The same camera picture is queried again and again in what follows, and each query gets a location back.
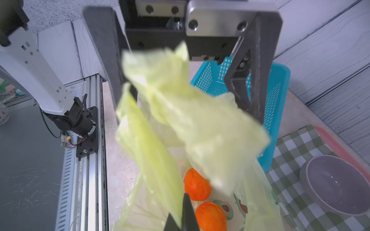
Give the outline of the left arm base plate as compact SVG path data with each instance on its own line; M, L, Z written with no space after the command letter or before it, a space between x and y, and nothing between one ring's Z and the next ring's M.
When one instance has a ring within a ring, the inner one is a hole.
M79 125L82 134L76 147L76 157L82 158L98 151L98 108L96 106L82 111L82 122Z

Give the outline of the yellow-green plastic bag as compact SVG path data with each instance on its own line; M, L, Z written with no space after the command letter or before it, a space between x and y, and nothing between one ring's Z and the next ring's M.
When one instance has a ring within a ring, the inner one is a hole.
M121 66L128 82L116 109L116 139L139 173L113 229L162 231L169 214L180 226L183 176L193 167L216 192L246 205L237 231L282 231L280 207L257 160L270 136L231 93L212 97L190 84L187 45L124 50Z

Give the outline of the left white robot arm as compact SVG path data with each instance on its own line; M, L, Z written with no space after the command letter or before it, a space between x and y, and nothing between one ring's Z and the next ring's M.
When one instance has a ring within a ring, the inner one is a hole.
M192 60L221 64L232 56L224 77L237 105L264 122L267 82L282 28L275 5L248 1L120 1L125 29L110 7L88 6L83 19L113 98L126 82L119 67L124 49L175 48L181 41ZM82 102L70 94L27 31L22 1L1 1L1 66L63 131L86 136L93 124Z

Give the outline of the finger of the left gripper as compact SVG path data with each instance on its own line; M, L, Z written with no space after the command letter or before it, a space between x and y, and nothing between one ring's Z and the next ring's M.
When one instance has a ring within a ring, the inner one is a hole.
M282 28L280 13L258 12L233 54L224 82L238 108L264 123L267 84Z
M121 53L137 46L137 39L131 36L130 27L137 20L137 9L135 6L121 6L117 12L109 6L87 6L82 16L108 78L113 108L116 109L122 95L122 85L127 82L122 71Z

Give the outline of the orange fruit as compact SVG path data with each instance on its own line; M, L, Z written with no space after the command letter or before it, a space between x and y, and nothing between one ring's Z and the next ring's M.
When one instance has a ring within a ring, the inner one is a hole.
M205 201L211 195L211 184L191 168L184 177L185 192L193 201Z
M227 231L226 214L213 202L201 204L196 209L195 216L202 231Z

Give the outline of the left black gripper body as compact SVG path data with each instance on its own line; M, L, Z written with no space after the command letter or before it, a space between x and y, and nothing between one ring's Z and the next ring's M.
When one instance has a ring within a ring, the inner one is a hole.
M246 1L119 1L134 51L174 49L185 42L194 61L230 56L257 14Z

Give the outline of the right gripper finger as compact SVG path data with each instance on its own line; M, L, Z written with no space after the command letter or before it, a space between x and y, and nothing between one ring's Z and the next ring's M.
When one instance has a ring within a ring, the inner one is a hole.
M184 193L181 225L178 226L169 214L164 231L200 231L190 197Z

